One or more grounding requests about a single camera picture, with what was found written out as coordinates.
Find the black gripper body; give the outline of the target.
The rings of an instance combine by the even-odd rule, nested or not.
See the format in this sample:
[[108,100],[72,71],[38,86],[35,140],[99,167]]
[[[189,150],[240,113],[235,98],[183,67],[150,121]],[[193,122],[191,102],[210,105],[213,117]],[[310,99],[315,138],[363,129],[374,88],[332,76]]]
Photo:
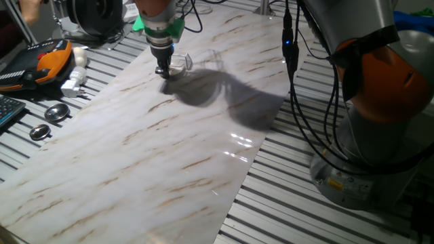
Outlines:
[[157,59],[157,66],[159,68],[169,68],[171,64],[172,55],[174,53],[174,44],[171,43],[166,46],[151,46],[151,53]]

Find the bare person hand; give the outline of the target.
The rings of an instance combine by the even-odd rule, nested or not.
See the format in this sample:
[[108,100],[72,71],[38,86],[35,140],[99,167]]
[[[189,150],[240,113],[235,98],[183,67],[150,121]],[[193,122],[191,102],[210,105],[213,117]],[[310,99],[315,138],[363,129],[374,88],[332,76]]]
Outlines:
[[43,4],[42,0],[19,0],[20,11],[24,21],[28,26],[32,26],[38,21],[40,16],[40,7]]

